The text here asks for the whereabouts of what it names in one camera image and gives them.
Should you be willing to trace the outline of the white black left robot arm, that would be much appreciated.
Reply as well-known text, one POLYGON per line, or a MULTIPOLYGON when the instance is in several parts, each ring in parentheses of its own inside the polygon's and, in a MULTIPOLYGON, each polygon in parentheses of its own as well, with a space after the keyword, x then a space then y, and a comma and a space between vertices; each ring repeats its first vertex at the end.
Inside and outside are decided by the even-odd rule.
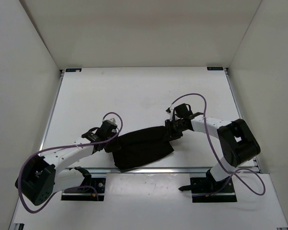
POLYGON ((75 163, 104 149, 121 130, 114 119, 103 120, 101 127, 89 129, 69 145, 33 154, 21 167, 15 182, 21 202, 27 198, 35 206, 46 204, 56 192, 66 189, 95 192, 89 172, 75 163))

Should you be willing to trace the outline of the black skirt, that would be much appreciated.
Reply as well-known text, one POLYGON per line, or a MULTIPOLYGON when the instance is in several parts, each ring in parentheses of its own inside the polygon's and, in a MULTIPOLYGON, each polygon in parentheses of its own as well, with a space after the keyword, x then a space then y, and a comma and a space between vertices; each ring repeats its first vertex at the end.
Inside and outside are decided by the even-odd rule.
POLYGON ((174 149, 164 140, 165 133, 164 126, 155 126, 119 136, 121 149, 111 152, 114 165, 120 171, 129 171, 168 156, 174 149))

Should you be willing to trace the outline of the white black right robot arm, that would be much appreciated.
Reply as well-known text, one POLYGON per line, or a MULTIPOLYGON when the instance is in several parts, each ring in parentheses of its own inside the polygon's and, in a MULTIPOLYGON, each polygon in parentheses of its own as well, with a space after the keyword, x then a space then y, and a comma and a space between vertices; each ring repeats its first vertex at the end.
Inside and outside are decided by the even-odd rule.
POLYGON ((224 121, 193 113, 189 104, 183 103, 175 108, 167 108, 169 119, 165 121, 165 140, 173 141, 190 130, 204 133, 208 142, 211 138, 219 140, 223 157, 217 158, 217 164, 206 172, 200 188, 208 193, 216 193, 225 187, 237 168, 260 153, 260 146, 247 123, 242 119, 224 121))

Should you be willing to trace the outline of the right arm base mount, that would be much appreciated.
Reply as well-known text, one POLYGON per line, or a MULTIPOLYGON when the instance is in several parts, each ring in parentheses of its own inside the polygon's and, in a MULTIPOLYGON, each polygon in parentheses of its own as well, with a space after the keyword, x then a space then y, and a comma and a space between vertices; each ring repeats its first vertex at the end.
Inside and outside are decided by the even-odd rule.
POLYGON ((212 177, 191 177, 190 184, 178 189, 181 192, 190 191, 193 203, 235 203, 237 197, 232 178, 220 182, 212 177))

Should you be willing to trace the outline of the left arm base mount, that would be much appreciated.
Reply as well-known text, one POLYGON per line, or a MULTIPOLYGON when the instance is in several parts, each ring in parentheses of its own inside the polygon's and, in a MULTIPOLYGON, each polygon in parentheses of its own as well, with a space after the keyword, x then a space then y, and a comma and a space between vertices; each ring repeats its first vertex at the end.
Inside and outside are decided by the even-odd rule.
POLYGON ((91 179, 78 188, 69 188, 62 192, 62 201, 102 202, 105 197, 106 175, 92 174, 91 179))

